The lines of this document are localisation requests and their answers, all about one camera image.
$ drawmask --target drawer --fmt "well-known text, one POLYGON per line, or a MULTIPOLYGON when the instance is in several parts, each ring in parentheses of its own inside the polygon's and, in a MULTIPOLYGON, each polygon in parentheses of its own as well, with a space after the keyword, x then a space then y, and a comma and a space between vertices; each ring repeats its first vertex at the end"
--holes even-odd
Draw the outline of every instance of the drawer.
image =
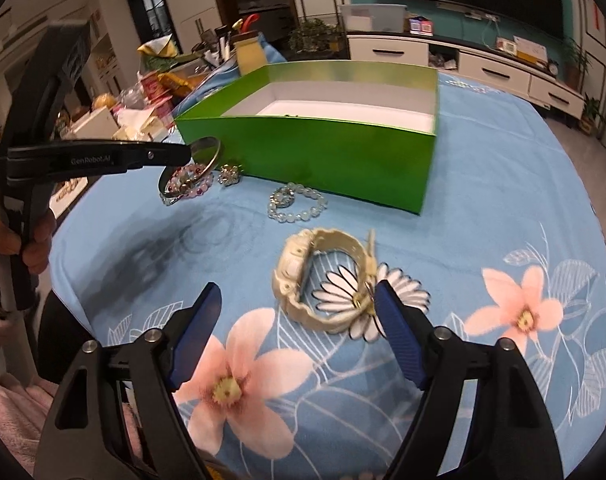
POLYGON ((357 61, 383 61, 427 66, 430 46, 420 41, 350 38, 350 55, 357 61))
POLYGON ((458 73, 521 96, 527 96, 529 92, 531 75, 528 72, 484 57, 461 52, 458 59, 458 73))
POLYGON ((569 90, 549 81, 532 76, 529 95, 544 103, 562 110, 568 115, 580 119, 582 116, 583 100, 569 90))

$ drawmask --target blue tablecloth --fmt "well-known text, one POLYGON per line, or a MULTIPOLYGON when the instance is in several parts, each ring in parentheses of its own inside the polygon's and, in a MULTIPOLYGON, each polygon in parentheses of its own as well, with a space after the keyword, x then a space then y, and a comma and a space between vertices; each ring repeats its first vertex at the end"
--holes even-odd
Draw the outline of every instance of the blue tablecloth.
MULTIPOLYGON (((428 291, 433 324, 488 344, 506 330, 515 336, 568 474, 606 423, 606 247, 598 221, 569 158, 525 101, 441 75, 439 121, 420 216, 328 194, 329 208, 317 219, 278 224, 266 215, 273 182, 214 184, 203 197, 165 207, 160 169, 102 178, 54 238, 53 288, 103 344, 118 344, 162 326, 216 282, 224 306, 214 330, 219 342, 208 350, 218 357, 210 361, 225 362, 225 352, 231 359, 232 346, 254 345, 256 361, 251 354, 232 368, 260 364, 254 377, 261 380, 251 388, 234 383, 232 396, 253 392, 254 404, 245 415, 226 412, 224 425, 225 413, 212 403, 221 391, 198 393, 192 384, 191 397, 179 399, 186 423, 196 413, 192 420, 213 424, 190 426, 196 439, 254 478, 377 476, 408 431, 419 392, 402 378, 374 319, 359 320, 350 333, 313 333, 278 311, 270 285, 289 235, 322 226, 365 240, 374 228, 381 274, 394 273, 399 286, 410 283, 407 276, 419 280, 405 297, 427 301, 420 290, 428 291), (262 423, 271 436, 261 433, 262 423)), ((340 310, 350 271, 343 254, 317 256, 307 301, 340 310)), ((473 399, 471 383, 443 471, 461 456, 473 399)))

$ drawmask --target drawer handle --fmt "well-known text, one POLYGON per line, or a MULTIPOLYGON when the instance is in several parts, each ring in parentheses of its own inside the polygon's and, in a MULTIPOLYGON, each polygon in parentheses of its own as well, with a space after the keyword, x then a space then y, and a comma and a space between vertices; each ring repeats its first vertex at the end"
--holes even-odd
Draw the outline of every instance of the drawer handle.
POLYGON ((510 76, 501 74, 500 72, 494 72, 494 70, 490 70, 489 68, 483 68, 483 72, 489 75, 495 75, 496 77, 502 77, 503 79, 509 79, 510 76))
POLYGON ((389 54, 390 56, 402 56, 405 54, 402 50, 382 50, 380 48, 373 48, 374 54, 389 54))
POLYGON ((563 99, 562 97, 558 97, 558 95, 554 95, 551 92, 547 93, 551 98, 556 99, 557 101, 560 101, 561 103, 565 104, 565 105, 570 105, 570 102, 567 101, 566 99, 563 99))

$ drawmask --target white daisy flower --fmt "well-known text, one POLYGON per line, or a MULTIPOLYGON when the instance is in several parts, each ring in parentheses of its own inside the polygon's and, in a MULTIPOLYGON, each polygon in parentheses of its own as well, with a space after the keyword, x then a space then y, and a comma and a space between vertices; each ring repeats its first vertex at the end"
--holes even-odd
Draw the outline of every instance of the white daisy flower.
MULTIPOLYGON (((322 290, 312 292, 312 296, 321 302, 316 308, 330 314, 356 308, 354 305, 354 297, 358 292, 356 276, 344 266, 339 266, 338 272, 332 270, 327 272, 326 276, 327 281, 321 282, 322 290)), ((389 282, 405 306, 420 308, 423 312, 427 312, 430 294, 420 288, 420 282, 403 274, 401 269, 389 270, 387 264, 380 264, 376 272, 376 282, 381 280, 389 282)), ((352 339, 362 337, 368 343, 373 343, 381 335, 385 337, 385 331, 373 309, 364 311, 350 325, 352 339)))

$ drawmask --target blue cloth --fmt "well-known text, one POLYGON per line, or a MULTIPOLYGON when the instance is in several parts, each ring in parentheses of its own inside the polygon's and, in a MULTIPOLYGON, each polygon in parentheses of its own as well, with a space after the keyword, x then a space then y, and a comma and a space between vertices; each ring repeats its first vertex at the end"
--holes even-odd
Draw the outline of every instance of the blue cloth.
MULTIPOLYGON (((269 460, 226 424, 217 457, 232 469, 277 479, 379 475, 418 407, 420 394, 403 379, 385 339, 309 332, 275 306, 271 276, 284 241, 314 227, 340 228, 363 241, 374 228, 378 261, 403 269, 430 293, 430 321, 487 344, 506 327, 469 337, 464 324, 496 304, 483 269, 520 284, 526 269, 540 267, 543 298, 563 304, 563 320, 538 330, 538 344, 530 338, 526 360, 566 474, 598 439, 606 423, 606 247, 571 161, 527 102, 440 76, 438 139, 420 216, 326 194, 329 206, 318 218, 278 224, 266 214, 276 184, 247 177, 166 207, 158 197, 160 172, 107 176, 87 192, 54 238, 52 285, 103 344, 162 326, 210 281, 222 290, 214 335, 223 343, 243 314, 276 308, 259 354, 293 348, 315 363, 299 388, 269 403, 294 434, 294 447, 269 460)), ((308 206, 300 198, 293 207, 308 206)), ((343 254, 315 257, 304 296, 309 304, 318 303, 311 292, 341 265, 353 271, 343 254)), ((470 384, 442 471, 458 464, 473 400, 470 384)), ((180 406, 186 421, 194 405, 180 406)))
MULTIPOLYGON (((265 57, 268 63, 285 63, 287 60, 283 55, 271 46, 262 32, 259 33, 259 44, 262 46, 265 57)), ((238 70, 238 63, 236 56, 229 59, 229 61, 219 66, 211 75, 203 81, 203 83, 190 93, 180 104, 174 108, 172 115, 178 117, 185 113, 187 110, 193 107, 193 105, 201 102, 210 92, 220 90, 221 88, 229 85, 231 82, 240 78, 241 73, 238 70)))

